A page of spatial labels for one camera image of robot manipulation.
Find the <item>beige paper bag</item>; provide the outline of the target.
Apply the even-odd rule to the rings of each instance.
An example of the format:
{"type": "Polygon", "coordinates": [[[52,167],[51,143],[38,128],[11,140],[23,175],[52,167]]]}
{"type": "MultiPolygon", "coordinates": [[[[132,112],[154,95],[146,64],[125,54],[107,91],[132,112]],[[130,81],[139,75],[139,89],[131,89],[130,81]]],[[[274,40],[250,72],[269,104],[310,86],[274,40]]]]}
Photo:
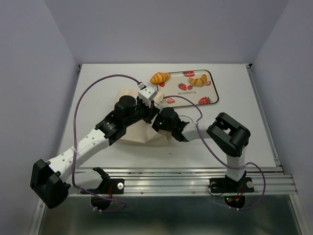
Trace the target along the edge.
{"type": "MultiPolygon", "coordinates": [[[[138,91],[130,89],[120,89],[115,98],[115,103],[121,96],[130,95],[134,98],[137,97],[138,91]]],[[[163,92],[158,92],[154,98],[154,102],[159,104],[164,98],[163,92]]],[[[117,141],[121,144],[134,144],[134,145],[150,145],[150,146],[163,146],[168,145],[172,140],[172,136],[169,132],[160,130],[155,131],[150,124],[147,124],[143,120],[127,127],[126,134],[117,141]]]]}

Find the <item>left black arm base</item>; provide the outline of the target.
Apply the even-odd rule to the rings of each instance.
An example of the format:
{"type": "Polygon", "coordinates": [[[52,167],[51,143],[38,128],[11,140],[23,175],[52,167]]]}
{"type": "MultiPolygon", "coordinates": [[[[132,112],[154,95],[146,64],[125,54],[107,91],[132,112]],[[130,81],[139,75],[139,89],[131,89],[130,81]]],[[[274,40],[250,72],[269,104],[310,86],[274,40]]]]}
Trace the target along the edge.
{"type": "Polygon", "coordinates": [[[97,188],[89,188],[92,192],[90,203],[92,209],[99,213],[118,212],[126,208],[127,203],[113,196],[124,193],[125,180],[122,178],[103,180],[97,188]]]}

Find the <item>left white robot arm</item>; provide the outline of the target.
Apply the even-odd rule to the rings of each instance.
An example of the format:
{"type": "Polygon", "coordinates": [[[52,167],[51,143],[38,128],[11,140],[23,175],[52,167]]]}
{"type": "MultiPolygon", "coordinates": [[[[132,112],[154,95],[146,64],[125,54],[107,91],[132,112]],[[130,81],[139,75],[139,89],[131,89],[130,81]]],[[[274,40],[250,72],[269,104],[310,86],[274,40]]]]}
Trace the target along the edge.
{"type": "Polygon", "coordinates": [[[48,161],[37,160],[32,168],[30,187],[52,209],[65,201],[72,187],[67,179],[74,175],[75,168],[82,165],[99,151],[111,146],[126,134],[129,126],[143,120],[150,124],[160,112],[152,101],[122,96],[114,109],[93,128],[81,141],[48,161]]]}

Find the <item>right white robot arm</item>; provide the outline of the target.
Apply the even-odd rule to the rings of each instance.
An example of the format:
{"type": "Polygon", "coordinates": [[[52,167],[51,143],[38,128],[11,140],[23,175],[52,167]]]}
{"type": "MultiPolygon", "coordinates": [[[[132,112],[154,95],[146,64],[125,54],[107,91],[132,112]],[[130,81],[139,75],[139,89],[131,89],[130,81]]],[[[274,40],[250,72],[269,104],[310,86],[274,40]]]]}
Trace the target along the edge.
{"type": "Polygon", "coordinates": [[[179,142],[191,142],[212,139],[213,142],[226,154],[226,163],[220,161],[225,167],[226,188],[236,191],[243,185],[242,179],[246,174],[244,160],[245,147],[251,136],[250,131],[226,113],[219,113],[215,121],[208,125],[207,122],[198,120],[195,123],[180,119],[173,108],[164,108],[157,114],[152,128],[155,131],[167,131],[179,142]]]}

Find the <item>fake croissant bread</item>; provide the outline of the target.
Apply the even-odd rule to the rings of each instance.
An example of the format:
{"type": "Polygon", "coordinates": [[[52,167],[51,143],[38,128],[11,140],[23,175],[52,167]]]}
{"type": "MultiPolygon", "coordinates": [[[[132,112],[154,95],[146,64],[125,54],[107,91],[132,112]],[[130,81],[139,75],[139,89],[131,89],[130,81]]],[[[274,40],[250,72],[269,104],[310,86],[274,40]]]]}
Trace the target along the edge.
{"type": "Polygon", "coordinates": [[[170,78],[170,73],[157,72],[152,76],[150,82],[152,84],[160,84],[167,81],[170,78]]]}
{"type": "Polygon", "coordinates": [[[188,82],[195,87],[203,87],[207,82],[207,75],[203,74],[200,78],[192,78],[188,79],[188,82]]]}

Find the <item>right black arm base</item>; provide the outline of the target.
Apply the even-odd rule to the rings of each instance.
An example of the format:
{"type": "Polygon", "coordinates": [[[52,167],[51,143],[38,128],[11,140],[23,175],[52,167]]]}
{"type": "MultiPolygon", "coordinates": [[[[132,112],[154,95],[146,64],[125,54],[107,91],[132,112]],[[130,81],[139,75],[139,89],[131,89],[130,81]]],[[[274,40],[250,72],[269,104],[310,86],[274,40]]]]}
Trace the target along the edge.
{"type": "Polygon", "coordinates": [[[231,208],[241,209],[246,202],[244,194],[253,193],[254,185],[250,177],[244,176],[237,182],[225,176],[224,178],[211,178],[207,189],[214,196],[234,194],[224,196],[224,201],[231,208]]]}

